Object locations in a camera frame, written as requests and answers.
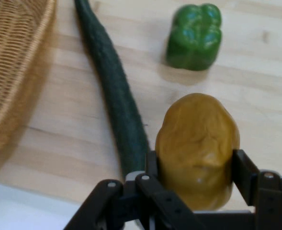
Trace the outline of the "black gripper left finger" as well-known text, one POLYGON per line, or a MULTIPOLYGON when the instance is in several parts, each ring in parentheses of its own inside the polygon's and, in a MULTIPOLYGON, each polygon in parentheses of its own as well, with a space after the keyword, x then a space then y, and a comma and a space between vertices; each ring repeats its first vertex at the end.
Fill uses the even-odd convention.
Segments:
POLYGON ((139 220, 146 230, 204 230, 206 227, 158 180, 155 152, 147 154, 146 171, 124 184, 100 181, 65 226, 67 230, 122 230, 139 220))

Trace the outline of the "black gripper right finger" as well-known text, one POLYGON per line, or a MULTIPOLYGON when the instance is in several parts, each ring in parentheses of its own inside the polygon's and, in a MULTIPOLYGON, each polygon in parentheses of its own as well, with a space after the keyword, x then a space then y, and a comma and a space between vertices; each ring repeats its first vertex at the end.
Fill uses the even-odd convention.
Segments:
POLYGON ((234 150, 232 178, 249 207, 255 208, 253 229, 282 230, 282 177, 259 170, 241 149, 234 150))

